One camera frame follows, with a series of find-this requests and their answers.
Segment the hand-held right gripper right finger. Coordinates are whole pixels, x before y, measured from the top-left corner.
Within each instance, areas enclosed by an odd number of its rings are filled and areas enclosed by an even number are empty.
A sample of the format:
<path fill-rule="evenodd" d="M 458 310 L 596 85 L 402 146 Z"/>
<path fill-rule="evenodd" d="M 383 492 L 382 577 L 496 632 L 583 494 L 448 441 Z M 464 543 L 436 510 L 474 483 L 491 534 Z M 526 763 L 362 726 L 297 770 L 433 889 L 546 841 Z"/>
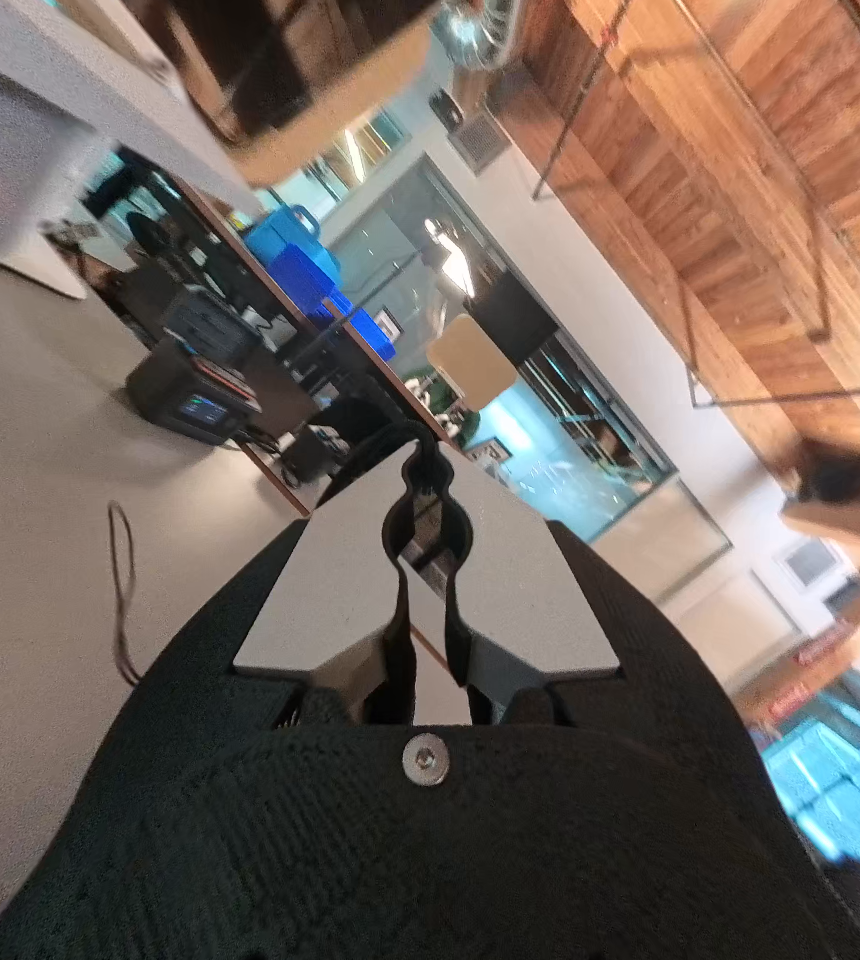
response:
<path fill-rule="evenodd" d="M 612 680 L 620 661 L 543 516 L 449 447 L 438 450 L 447 666 L 471 721 L 524 690 Z"/>

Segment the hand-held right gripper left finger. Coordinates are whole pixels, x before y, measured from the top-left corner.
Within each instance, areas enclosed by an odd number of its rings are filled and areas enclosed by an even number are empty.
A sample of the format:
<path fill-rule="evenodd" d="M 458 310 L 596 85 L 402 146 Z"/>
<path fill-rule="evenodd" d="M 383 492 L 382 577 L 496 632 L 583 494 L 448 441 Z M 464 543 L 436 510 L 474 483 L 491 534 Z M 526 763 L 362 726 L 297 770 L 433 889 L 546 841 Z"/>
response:
<path fill-rule="evenodd" d="M 367 722 L 410 724 L 416 656 L 397 510 L 411 503 L 406 441 L 308 519 L 235 654 L 245 676 L 331 690 Z"/>

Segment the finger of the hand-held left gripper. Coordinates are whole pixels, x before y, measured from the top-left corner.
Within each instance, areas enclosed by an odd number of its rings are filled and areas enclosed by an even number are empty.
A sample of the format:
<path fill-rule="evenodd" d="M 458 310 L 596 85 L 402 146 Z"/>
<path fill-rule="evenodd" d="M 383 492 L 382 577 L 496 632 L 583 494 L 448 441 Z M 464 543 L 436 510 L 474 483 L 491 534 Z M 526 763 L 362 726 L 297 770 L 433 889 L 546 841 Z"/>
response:
<path fill-rule="evenodd" d="M 175 71 L 149 60 L 47 2 L 0 1 L 0 257 L 60 222 L 119 147 L 233 210 L 257 209 Z"/>

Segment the black battery charger case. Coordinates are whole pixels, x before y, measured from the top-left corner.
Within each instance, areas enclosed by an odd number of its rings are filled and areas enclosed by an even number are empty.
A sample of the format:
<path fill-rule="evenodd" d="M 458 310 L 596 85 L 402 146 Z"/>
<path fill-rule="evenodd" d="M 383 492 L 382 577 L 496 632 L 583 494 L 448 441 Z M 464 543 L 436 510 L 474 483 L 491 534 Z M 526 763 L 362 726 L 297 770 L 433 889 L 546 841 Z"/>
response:
<path fill-rule="evenodd" d="M 144 421 L 211 447 L 231 441 L 263 412 L 243 378 L 171 335 L 130 372 L 124 392 Z"/>
<path fill-rule="evenodd" d="M 294 489 L 332 477 L 351 451 L 350 445 L 332 427 L 307 424 L 286 449 L 281 450 L 279 470 Z"/>

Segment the white door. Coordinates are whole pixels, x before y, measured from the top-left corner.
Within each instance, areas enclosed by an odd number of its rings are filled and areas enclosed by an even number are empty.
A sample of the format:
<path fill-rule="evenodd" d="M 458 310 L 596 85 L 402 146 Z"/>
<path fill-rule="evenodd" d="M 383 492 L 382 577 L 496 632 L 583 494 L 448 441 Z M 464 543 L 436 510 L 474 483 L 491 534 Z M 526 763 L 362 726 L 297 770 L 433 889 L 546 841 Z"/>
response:
<path fill-rule="evenodd" d="M 803 639 L 796 621 L 751 571 L 724 582 L 674 622 L 728 692 L 744 687 Z"/>

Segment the thin elastic loop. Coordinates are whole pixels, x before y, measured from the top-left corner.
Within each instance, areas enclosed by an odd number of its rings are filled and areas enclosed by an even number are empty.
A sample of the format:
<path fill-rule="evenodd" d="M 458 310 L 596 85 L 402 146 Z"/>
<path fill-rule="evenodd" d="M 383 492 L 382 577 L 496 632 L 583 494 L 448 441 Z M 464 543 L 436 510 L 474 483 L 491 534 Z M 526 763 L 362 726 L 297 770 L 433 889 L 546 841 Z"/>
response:
<path fill-rule="evenodd" d="M 110 575 L 113 589 L 111 651 L 119 676 L 134 689 L 141 679 L 129 650 L 127 620 L 136 594 L 136 555 L 132 527 L 123 506 L 110 500 L 106 507 Z"/>

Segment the wooden top office table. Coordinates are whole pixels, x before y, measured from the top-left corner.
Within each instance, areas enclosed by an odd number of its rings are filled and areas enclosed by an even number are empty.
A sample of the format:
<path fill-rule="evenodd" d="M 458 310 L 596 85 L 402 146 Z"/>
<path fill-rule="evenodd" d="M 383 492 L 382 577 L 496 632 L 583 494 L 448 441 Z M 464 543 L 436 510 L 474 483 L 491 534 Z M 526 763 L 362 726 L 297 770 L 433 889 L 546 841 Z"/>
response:
<path fill-rule="evenodd" d="M 322 329 L 325 325 L 319 318 L 318 312 L 313 316 L 313 321 Z M 379 388 L 389 397 L 391 402 L 406 416 L 418 418 L 420 415 L 419 411 L 424 410 L 427 416 L 433 417 L 404 386 L 404 377 L 418 368 L 431 366 L 427 362 L 421 361 L 417 366 L 412 366 L 410 369 L 399 373 L 393 366 L 393 363 L 399 358 L 397 351 L 393 359 L 388 362 L 383 361 L 350 325 L 341 330 L 335 337 L 331 338 L 321 351 L 331 354 L 334 362 L 345 369 L 359 369 L 362 373 L 370 375 L 379 385 Z M 449 439 L 454 446 L 463 450 L 469 444 L 470 438 L 471 437 L 466 438 L 468 442 L 463 444 L 458 443 L 456 439 Z"/>
<path fill-rule="evenodd" d="M 274 326 L 289 340 L 268 347 L 283 361 L 316 360 L 319 330 L 333 321 L 325 302 L 339 293 L 340 264 L 319 241 L 308 210 L 276 201 L 245 227 L 228 214 L 205 213 L 203 200 L 133 150 L 120 147 L 85 188 L 82 204 L 99 222 L 136 246 L 136 267 L 106 283 L 107 303 L 152 341 L 164 314 L 186 287 L 200 287 L 266 339 Z"/>

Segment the small wooden board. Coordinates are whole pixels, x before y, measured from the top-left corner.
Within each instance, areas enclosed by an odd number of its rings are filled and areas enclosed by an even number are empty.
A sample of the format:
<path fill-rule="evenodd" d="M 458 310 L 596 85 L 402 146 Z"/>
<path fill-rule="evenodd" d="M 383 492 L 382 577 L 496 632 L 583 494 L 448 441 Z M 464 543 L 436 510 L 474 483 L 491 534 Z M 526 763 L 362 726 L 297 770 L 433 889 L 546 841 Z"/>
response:
<path fill-rule="evenodd" d="M 428 343 L 426 356 L 470 412 L 483 411 L 518 378 L 508 357 L 467 313 L 453 318 L 440 336 Z"/>

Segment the small blue parts bin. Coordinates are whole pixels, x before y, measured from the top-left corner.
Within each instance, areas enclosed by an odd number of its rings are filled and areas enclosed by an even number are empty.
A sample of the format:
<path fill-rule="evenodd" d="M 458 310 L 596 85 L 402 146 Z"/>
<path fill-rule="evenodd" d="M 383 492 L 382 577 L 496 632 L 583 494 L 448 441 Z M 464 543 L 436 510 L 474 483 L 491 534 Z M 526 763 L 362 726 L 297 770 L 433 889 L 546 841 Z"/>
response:
<path fill-rule="evenodd" d="M 315 311 L 340 287 L 340 275 L 337 272 L 321 268 L 301 247 L 292 244 L 285 246 L 271 260 L 267 272 L 292 304 L 304 314 Z"/>
<path fill-rule="evenodd" d="M 364 309 L 358 308 L 339 291 L 326 297 L 318 312 L 324 325 L 330 326 L 336 321 L 349 319 L 349 325 L 362 337 L 364 342 L 385 362 L 396 355 L 394 342 Z"/>

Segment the blue toolbox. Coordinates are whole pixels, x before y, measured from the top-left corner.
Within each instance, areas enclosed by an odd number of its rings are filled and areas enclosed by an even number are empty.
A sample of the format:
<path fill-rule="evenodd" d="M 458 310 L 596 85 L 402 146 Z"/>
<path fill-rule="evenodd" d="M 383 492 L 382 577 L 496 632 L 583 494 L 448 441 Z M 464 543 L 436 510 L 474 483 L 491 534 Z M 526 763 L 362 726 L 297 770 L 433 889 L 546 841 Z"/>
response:
<path fill-rule="evenodd" d="M 247 228 L 242 241 L 254 258 L 268 268 L 288 244 L 302 248 L 314 259 L 322 249 L 319 234 L 320 225 L 309 210 L 284 203 Z"/>

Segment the studio light on tripod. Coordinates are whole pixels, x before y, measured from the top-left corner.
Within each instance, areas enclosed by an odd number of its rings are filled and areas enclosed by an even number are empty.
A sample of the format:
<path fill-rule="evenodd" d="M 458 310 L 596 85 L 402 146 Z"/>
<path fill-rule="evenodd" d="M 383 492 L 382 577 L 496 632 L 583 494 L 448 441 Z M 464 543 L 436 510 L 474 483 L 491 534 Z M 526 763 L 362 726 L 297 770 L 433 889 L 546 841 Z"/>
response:
<path fill-rule="evenodd" d="M 467 297 L 473 295 L 473 283 L 469 268 L 469 261 L 457 242 L 457 239 L 450 231 L 442 227 L 438 222 L 426 221 L 424 227 L 429 235 L 428 243 L 416 248 L 408 254 L 401 262 L 392 261 L 384 273 L 378 275 L 378 282 L 365 290 L 355 300 L 351 301 L 349 311 L 343 311 L 340 306 L 335 304 L 330 296 L 323 300 L 322 306 L 330 315 L 330 322 L 327 326 L 316 332 L 314 338 L 308 342 L 298 354 L 294 354 L 290 365 L 293 367 L 305 359 L 315 355 L 335 337 L 341 330 L 350 326 L 352 320 L 362 312 L 365 306 L 371 301 L 379 299 L 384 291 L 408 270 L 414 262 L 421 261 L 425 266 L 435 269 L 439 273 L 444 273 L 446 263 L 457 259 L 458 276 L 456 279 L 449 278 L 451 285 L 460 289 Z"/>

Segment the silver ventilation duct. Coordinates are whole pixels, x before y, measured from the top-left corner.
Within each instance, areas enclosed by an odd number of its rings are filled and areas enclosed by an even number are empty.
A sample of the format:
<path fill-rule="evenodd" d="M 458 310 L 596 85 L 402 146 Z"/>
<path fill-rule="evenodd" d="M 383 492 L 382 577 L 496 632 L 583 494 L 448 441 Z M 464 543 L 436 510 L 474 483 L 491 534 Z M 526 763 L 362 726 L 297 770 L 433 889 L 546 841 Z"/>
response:
<path fill-rule="evenodd" d="M 450 62 L 467 70 L 495 71 L 506 67 L 524 26 L 527 1 L 443 2 L 431 23 L 431 33 Z"/>

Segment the wall air vent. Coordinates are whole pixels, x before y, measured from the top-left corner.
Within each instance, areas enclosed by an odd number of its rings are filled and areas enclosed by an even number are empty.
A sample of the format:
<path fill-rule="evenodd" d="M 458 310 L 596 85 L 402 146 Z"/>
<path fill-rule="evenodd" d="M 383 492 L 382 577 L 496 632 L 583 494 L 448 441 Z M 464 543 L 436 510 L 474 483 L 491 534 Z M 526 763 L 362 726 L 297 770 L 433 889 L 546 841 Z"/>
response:
<path fill-rule="evenodd" d="M 448 142 L 473 177 L 479 177 L 509 148 L 510 139 L 492 113 L 482 107 L 463 118 Z"/>

